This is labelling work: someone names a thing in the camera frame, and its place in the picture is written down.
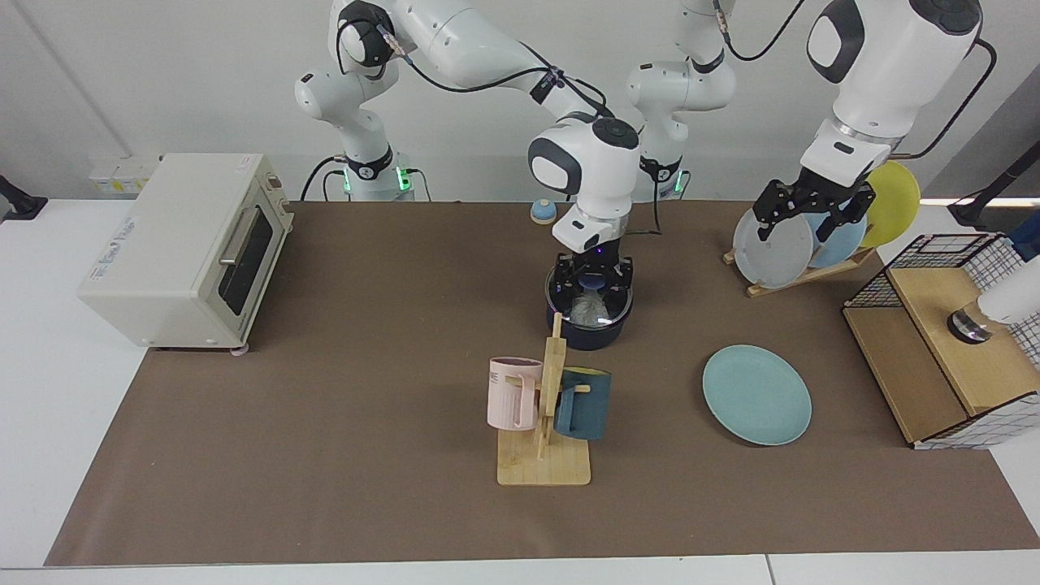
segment black clamp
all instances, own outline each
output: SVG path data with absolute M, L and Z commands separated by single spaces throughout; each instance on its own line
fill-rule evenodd
M 553 282 L 557 292 L 572 299 L 584 287 L 583 279 L 599 281 L 599 289 L 627 291 L 632 286 L 632 259 L 620 254 L 621 240 L 614 239 L 580 254 L 557 254 Z
M 535 85 L 530 91 L 530 97 L 538 102 L 539 105 L 545 103 L 545 98 L 549 96 L 554 87 L 563 87 L 564 82 L 564 70 L 556 66 L 550 65 L 549 71 L 545 72 L 542 79 Z
M 374 181 L 391 162 L 393 162 L 393 147 L 389 146 L 386 154 L 371 162 L 358 162 L 349 156 L 346 157 L 346 166 L 354 171 L 355 175 L 366 181 Z
M 827 241 L 835 229 L 862 221 L 876 197 L 865 173 L 851 187 L 841 186 L 808 169 L 803 169 L 791 185 L 773 179 L 752 206 L 759 223 L 758 238 L 765 241 L 777 224 L 801 213 L 829 213 L 816 230 L 816 238 Z
M 675 176 L 679 172 L 679 164 L 682 163 L 682 157 L 680 156 L 678 160 L 671 164 L 661 164 L 653 158 L 646 158 L 645 156 L 640 157 L 640 171 L 643 171 L 647 175 L 650 175 L 650 180 L 660 184 L 668 182 L 669 179 Z

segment blue plate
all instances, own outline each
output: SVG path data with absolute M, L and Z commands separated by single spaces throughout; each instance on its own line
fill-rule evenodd
M 734 435 L 758 444 L 784 444 L 809 428 L 812 401 L 798 372 L 754 346 L 720 350 L 704 367 L 704 400 Z
M 824 220 L 830 217 L 830 213 L 804 213 L 804 215 L 805 220 L 809 222 L 809 228 L 812 230 L 813 250 L 817 250 L 821 244 L 820 238 L 816 237 L 816 230 L 820 229 Z M 831 236 L 824 243 L 824 249 L 820 250 L 809 260 L 809 268 L 826 269 L 848 260 L 856 253 L 859 245 L 863 241 L 864 235 L 866 235 L 865 220 L 860 220 L 858 224 L 846 224 L 839 228 L 835 228 Z

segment black cable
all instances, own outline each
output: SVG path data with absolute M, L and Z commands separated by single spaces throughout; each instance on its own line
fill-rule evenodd
M 307 199 L 307 192 L 310 190 L 311 183 L 314 181 L 314 177 L 317 176 L 318 171 L 320 171 L 326 164 L 332 162 L 335 159 L 336 159 L 335 156 L 330 156 L 329 158 L 323 159 L 321 162 L 318 162 L 318 166 L 315 167 L 313 171 L 311 171 L 311 176 L 307 177 L 307 182 L 304 183 L 304 190 L 300 193 L 301 201 L 305 201 Z
M 939 131 L 939 134 L 935 136 L 935 139 L 932 141 L 932 144 L 928 145 L 928 148 L 916 154 L 907 154 L 898 152 L 892 154 L 889 158 L 893 160 L 914 160 L 932 152 L 932 149 L 934 149 L 935 146 L 939 144 L 939 141 L 941 141 L 946 135 L 946 132 L 950 131 L 950 128 L 954 125 L 955 122 L 957 122 L 957 119 L 961 117 L 961 112 L 964 111 L 964 108 L 966 108 L 968 104 L 971 103 L 971 99 L 974 98 L 976 94 L 979 93 L 979 90 L 981 90 L 982 86 L 986 83 L 986 80 L 989 79 L 990 74 L 993 73 L 994 69 L 996 69 L 996 49 L 986 41 L 983 41 L 982 39 L 976 39 L 974 44 L 971 46 L 971 48 L 974 49 L 976 45 L 982 47 L 983 49 L 986 49 L 986 51 L 989 53 L 989 66 L 986 68 L 986 71 L 982 74 L 982 77 L 979 78 L 979 81 L 976 82 L 976 85 L 974 87 L 971 88 L 971 92 L 968 94 L 968 97 L 964 98 L 964 101 L 961 102 L 961 106 L 957 108 L 957 111 L 955 111 L 954 116 L 951 117 L 948 122 L 946 122 L 946 125 L 942 127 L 942 130 Z
M 600 105 L 606 107 L 606 94 L 604 94 L 599 87 L 581 79 L 571 79 L 571 81 L 574 81 L 578 85 L 584 85 L 589 90 L 592 90 L 597 96 L 599 96 Z
M 679 171 L 679 180 L 682 180 L 682 171 Z M 682 192 L 679 193 L 679 201 L 683 201 L 686 197 L 686 189 L 690 188 L 690 173 L 686 173 L 686 183 L 682 185 Z
M 791 9 L 789 15 L 787 15 L 787 20 L 783 21 L 783 24 L 780 25 L 780 30 L 778 30 L 773 40 L 770 41 L 770 44 L 766 45 L 764 49 L 759 51 L 758 54 L 748 57 L 742 55 L 736 51 L 736 49 L 733 48 L 733 40 L 730 39 L 729 36 L 729 26 L 726 24 L 726 14 L 723 11 L 722 6 L 719 5 L 719 0 L 712 0 L 711 2 L 711 4 L 714 6 L 716 15 L 719 16 L 719 29 L 722 31 L 723 41 L 725 41 L 726 46 L 729 47 L 729 52 L 732 53 L 734 57 L 740 59 L 742 61 L 758 60 L 763 55 L 765 55 L 765 53 L 770 52 L 770 50 L 773 49 L 773 46 L 777 44 L 777 41 L 780 40 L 780 35 L 783 34 L 783 31 L 787 29 L 787 25 L 790 24 L 790 21 L 795 20 L 795 15 L 798 14 L 798 10 L 802 7 L 802 4 L 804 3 L 805 0 L 798 0 L 798 3 L 795 4 L 795 8 Z
M 473 92 L 483 92 L 485 90 L 490 90 L 492 87 L 497 87 L 497 86 L 499 86 L 499 85 L 501 85 L 503 83 L 508 83 L 510 81 L 513 81 L 517 77 L 523 77 L 524 75 L 530 75 L 531 73 L 548 73 L 549 72 L 548 68 L 545 68 L 545 67 L 535 67 L 535 68 L 530 68 L 530 69 L 525 69 L 523 71 L 518 71 L 517 73 L 514 73 L 513 75 L 510 75 L 508 77 L 503 77 L 503 78 L 499 79 L 498 81 L 492 81 L 490 83 L 485 83 L 483 85 L 477 85 L 475 87 L 451 87 L 450 85 L 445 85 L 445 84 L 441 83 L 440 81 L 437 81 L 434 78 L 432 78 L 428 75 L 426 75 L 421 69 L 419 69 L 418 66 L 415 65 L 415 62 L 412 61 L 412 59 L 407 59 L 407 61 L 408 61 L 408 65 L 410 65 L 412 67 L 412 69 L 414 69 L 415 72 L 419 74 L 419 77 L 425 79 L 427 82 L 430 82 L 435 87 L 438 87 L 440 90 L 444 90 L 445 92 L 451 92 L 453 94 L 471 94 Z
M 409 175 L 418 173 L 422 177 L 422 187 L 426 189 L 426 201 L 433 203 L 434 198 L 430 195 L 430 181 L 426 179 L 426 174 L 422 172 L 422 169 L 405 169 L 405 172 Z
M 526 43 L 520 42 L 520 44 L 523 45 L 525 49 L 527 49 L 528 51 L 530 51 L 530 54 L 535 55 L 535 57 L 538 60 L 542 61 L 542 63 L 545 65 L 545 67 L 547 67 L 547 68 L 551 68 L 552 67 L 545 57 L 543 57 L 541 54 L 539 54 L 538 51 L 536 51 L 535 49 L 532 49 Z M 595 109 L 596 113 L 598 116 L 603 117 L 603 118 L 614 118 L 614 112 L 610 111 L 610 108 L 606 107 L 606 97 L 605 96 L 603 98 L 603 102 L 604 103 L 602 103 L 602 104 L 596 103 L 596 101 L 593 100 L 592 98 L 590 98 L 588 95 L 586 95 L 584 92 L 582 92 L 581 90 L 578 90 L 577 85 L 575 85 L 573 82 L 571 82 L 571 80 L 566 75 L 562 76 L 562 79 L 563 79 L 564 83 L 566 83 L 567 86 L 571 88 L 572 92 L 574 92 L 575 94 L 577 94 L 578 97 L 580 97 L 587 104 L 589 104 L 593 109 Z
M 343 175 L 343 171 L 341 169 L 333 169 L 332 171 L 329 171 L 328 173 L 326 173 L 326 176 L 321 179 L 321 195 L 324 196 L 324 200 L 326 201 L 329 201 L 329 185 L 328 185 L 328 182 L 329 182 L 329 177 L 332 176 L 332 175 L 340 175 L 340 176 L 342 176 Z M 350 201 L 350 192 L 346 192 L 346 200 Z
M 665 235 L 665 232 L 660 230 L 660 217 L 657 214 L 657 200 L 660 199 L 660 183 L 657 181 L 653 182 L 653 226 L 652 230 L 631 230 L 626 231 L 625 235 Z

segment green indicator light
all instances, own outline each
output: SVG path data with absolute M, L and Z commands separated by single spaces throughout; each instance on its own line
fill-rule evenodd
M 408 190 L 412 188 L 412 179 L 408 178 L 408 173 L 404 171 L 400 167 L 397 167 L 397 185 L 400 190 Z

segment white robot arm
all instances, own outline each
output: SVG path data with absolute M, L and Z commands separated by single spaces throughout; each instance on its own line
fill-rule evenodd
M 726 0 L 722 8 L 729 14 L 735 4 Z M 711 0 L 680 0 L 674 21 L 675 45 L 686 59 L 642 65 L 628 77 L 628 99 L 646 121 L 640 133 L 644 174 L 632 196 L 636 202 L 651 201 L 655 193 L 668 199 L 682 179 L 679 166 L 690 128 L 676 115 L 726 107 L 736 90 Z
M 418 50 L 460 86 L 452 91 L 504 86 L 529 93 L 557 120 L 528 148 L 531 174 L 544 186 L 576 198 L 553 235 L 583 253 L 624 233 L 639 173 L 634 129 L 467 2 L 335 0 L 329 37 L 344 70 L 370 74 L 401 57 L 419 72 L 409 56 Z
M 809 34 L 813 67 L 839 88 L 833 116 L 802 156 L 792 185 L 771 181 L 755 202 L 758 235 L 802 212 L 829 212 L 817 231 L 858 222 L 874 194 L 866 175 L 891 155 L 976 44 L 979 0 L 834 0 Z M 843 208 L 841 204 L 849 202 Z
M 296 81 L 296 103 L 311 118 L 328 122 L 343 145 L 344 188 L 356 201 L 411 199 L 402 180 L 400 155 L 387 141 L 383 121 L 361 109 L 366 101 L 397 82 L 397 63 L 387 63 L 382 75 L 316 67 Z

